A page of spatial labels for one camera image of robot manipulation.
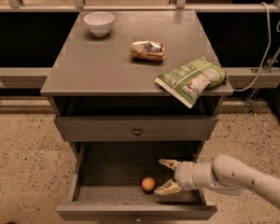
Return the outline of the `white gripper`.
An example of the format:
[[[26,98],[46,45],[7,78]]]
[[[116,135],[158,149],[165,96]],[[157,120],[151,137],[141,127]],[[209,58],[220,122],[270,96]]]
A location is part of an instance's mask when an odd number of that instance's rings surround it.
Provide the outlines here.
[[[192,161],[178,162],[176,160],[160,159],[159,164],[166,166],[167,168],[175,171],[175,180],[170,179],[162,186],[156,188],[154,193],[157,195],[169,195],[177,194],[182,189],[192,190],[197,189],[193,181],[193,167]]]

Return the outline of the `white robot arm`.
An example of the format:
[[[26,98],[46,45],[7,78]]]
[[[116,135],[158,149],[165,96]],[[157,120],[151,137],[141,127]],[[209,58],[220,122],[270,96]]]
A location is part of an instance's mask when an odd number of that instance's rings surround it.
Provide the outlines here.
[[[240,195],[249,189],[280,210],[280,179],[266,175],[229,155],[210,162],[160,159],[174,171],[174,178],[156,188],[157,195],[177,194],[182,190],[209,189],[225,195]]]

